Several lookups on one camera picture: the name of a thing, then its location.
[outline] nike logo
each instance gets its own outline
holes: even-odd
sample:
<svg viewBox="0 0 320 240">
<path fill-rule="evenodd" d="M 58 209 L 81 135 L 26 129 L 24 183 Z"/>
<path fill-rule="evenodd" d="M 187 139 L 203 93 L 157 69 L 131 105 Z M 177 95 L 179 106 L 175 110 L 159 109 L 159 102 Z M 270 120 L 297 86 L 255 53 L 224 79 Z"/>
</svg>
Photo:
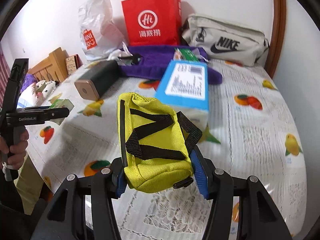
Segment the nike logo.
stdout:
<svg viewBox="0 0 320 240">
<path fill-rule="evenodd" d="M 226 53 L 226 52 L 233 52 L 233 51 L 244 51 L 244 50 L 238 50 L 237 47 L 240 44 L 239 41 L 234 41 L 232 39 L 228 39 L 225 37 L 220 37 L 219 41 L 214 43 L 211 47 L 211 51 L 213 53 Z M 217 49 L 216 46 L 223 47 L 225 49 Z"/>
</svg>

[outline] fruit pattern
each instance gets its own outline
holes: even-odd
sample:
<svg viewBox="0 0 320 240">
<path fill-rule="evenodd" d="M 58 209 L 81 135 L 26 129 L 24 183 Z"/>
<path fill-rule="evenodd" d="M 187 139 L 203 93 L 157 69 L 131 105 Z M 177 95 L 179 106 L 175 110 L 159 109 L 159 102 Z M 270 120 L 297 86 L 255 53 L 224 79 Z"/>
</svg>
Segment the fruit pattern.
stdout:
<svg viewBox="0 0 320 240">
<path fill-rule="evenodd" d="M 47 126 L 40 131 L 40 137 L 44 138 L 44 144 L 47 144 L 54 133 L 54 128 Z"/>
<path fill-rule="evenodd" d="M 50 178 L 48 176 L 44 176 L 44 182 L 47 184 L 48 188 L 51 189 L 51 181 Z"/>
<path fill-rule="evenodd" d="M 199 143 L 201 143 L 203 141 L 221 144 L 221 142 L 210 133 L 208 124 L 207 124 L 207 127 L 205 128 L 204 132 L 202 133 L 202 137 L 200 138 Z"/>
<path fill-rule="evenodd" d="M 96 174 L 98 171 L 101 171 L 103 168 L 106 168 L 110 165 L 109 161 L 94 161 L 90 162 L 84 168 L 84 176 L 89 177 Z"/>
<path fill-rule="evenodd" d="M 239 202 L 232 209 L 232 220 L 236 223 L 239 222 Z"/>
<path fill-rule="evenodd" d="M 243 67 L 243 65 L 242 65 L 242 64 L 240 64 L 240 63 L 236 63 L 236 62 L 225 61 L 224 63 L 226 63 L 226 64 L 228 64 L 228 65 L 237 65 L 237 66 L 239 66 L 239 67 Z"/>
<path fill-rule="evenodd" d="M 103 105 L 103 103 L 104 101 L 102 99 L 90 103 L 85 107 L 84 110 L 79 111 L 78 114 L 83 114 L 84 116 L 95 115 L 102 117 L 100 108 Z"/>
<path fill-rule="evenodd" d="M 266 79 L 262 82 L 262 86 L 263 86 L 264 88 L 269 88 L 269 89 L 271 89 L 271 90 L 277 90 L 277 89 L 273 86 L 273 84 L 272 84 L 269 80 L 266 80 Z"/>
<path fill-rule="evenodd" d="M 159 80 L 146 80 L 146 81 L 143 81 L 141 82 L 138 87 L 139 88 L 142 88 L 142 89 L 149 89 L 149 88 L 153 88 L 155 91 L 157 90 L 158 88 L 158 85 L 159 85 L 160 81 Z"/>
<path fill-rule="evenodd" d="M 54 96 L 53 98 L 49 99 L 48 101 L 53 104 L 57 99 L 59 99 L 62 96 L 62 93 L 59 93 L 58 95 Z"/>
<path fill-rule="evenodd" d="M 240 95 L 236 95 L 234 97 L 235 99 L 235 102 L 238 104 L 238 105 L 241 105 L 241 106 L 251 106 L 253 107 L 254 109 L 257 109 L 257 110 L 262 110 L 262 104 L 260 103 L 260 101 L 253 97 L 253 96 L 248 96 L 248 95 L 245 95 L 245 94 L 240 94 Z"/>
<path fill-rule="evenodd" d="M 288 133 L 286 138 L 285 138 L 285 155 L 288 156 L 289 154 L 292 154 L 293 156 L 298 156 L 299 153 L 303 153 L 297 139 L 295 138 L 294 135 Z"/>
</svg>

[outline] gray bag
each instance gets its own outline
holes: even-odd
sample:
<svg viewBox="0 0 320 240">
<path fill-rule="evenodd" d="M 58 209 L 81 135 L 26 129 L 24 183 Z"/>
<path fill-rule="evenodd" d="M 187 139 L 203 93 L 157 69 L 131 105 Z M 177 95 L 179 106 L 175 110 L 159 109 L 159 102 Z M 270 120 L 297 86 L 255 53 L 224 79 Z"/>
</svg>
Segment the gray bag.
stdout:
<svg viewBox="0 0 320 240">
<path fill-rule="evenodd" d="M 190 14 L 182 34 L 193 47 L 202 47 L 212 58 L 253 66 L 269 48 L 267 38 L 259 30 L 239 23 L 215 19 L 202 14 Z"/>
</svg>

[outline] nike bag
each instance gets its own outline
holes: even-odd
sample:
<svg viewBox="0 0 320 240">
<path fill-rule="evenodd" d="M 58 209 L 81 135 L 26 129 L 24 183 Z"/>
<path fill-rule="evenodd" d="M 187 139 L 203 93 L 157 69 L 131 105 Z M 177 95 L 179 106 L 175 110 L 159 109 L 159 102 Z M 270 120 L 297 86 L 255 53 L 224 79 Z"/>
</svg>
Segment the nike bag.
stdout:
<svg viewBox="0 0 320 240">
<path fill-rule="evenodd" d="M 130 188 L 154 193 L 192 183 L 189 154 L 202 132 L 189 119 L 156 98 L 136 93 L 119 96 L 117 116 L 124 173 Z"/>
<path fill-rule="evenodd" d="M 181 0 L 124 0 L 122 9 L 131 46 L 180 44 Z"/>
<path fill-rule="evenodd" d="M 193 47 L 202 47 L 212 58 L 253 66 L 269 48 L 264 33 L 239 23 L 201 14 L 188 16 L 182 34 Z"/>
</svg>

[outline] purple pillow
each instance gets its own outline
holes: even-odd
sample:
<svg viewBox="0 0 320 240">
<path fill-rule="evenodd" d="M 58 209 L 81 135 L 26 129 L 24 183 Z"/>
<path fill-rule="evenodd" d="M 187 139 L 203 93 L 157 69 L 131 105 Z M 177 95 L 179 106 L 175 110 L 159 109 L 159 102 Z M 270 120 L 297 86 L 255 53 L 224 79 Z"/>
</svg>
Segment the purple pillow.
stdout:
<svg viewBox="0 0 320 240">
<path fill-rule="evenodd" d="M 24 78 L 24 82 L 23 82 L 20 93 L 26 90 L 26 88 L 30 86 L 32 83 L 37 83 L 36 78 L 31 74 L 27 74 L 26 77 Z"/>
</svg>

